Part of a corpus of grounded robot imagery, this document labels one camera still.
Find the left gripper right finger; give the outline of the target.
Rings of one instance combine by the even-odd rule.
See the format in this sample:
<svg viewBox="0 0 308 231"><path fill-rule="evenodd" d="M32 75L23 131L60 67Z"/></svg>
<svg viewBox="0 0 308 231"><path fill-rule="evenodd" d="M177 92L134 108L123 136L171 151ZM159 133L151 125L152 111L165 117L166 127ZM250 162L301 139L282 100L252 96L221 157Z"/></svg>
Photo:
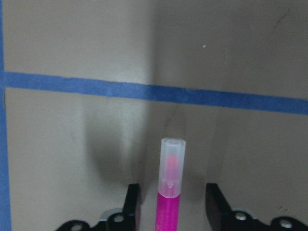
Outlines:
<svg viewBox="0 0 308 231"><path fill-rule="evenodd" d="M234 211L216 183L205 188L205 212L212 231L232 231Z"/></svg>

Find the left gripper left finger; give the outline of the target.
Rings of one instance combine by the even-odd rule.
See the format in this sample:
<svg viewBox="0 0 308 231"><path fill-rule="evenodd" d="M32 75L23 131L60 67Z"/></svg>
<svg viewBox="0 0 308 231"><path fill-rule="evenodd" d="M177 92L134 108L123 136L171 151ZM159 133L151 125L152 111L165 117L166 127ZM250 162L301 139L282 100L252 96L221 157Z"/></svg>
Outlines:
<svg viewBox="0 0 308 231"><path fill-rule="evenodd" d="M141 219L141 188L138 183L128 186L122 214L124 221L121 224L122 231L138 231Z"/></svg>

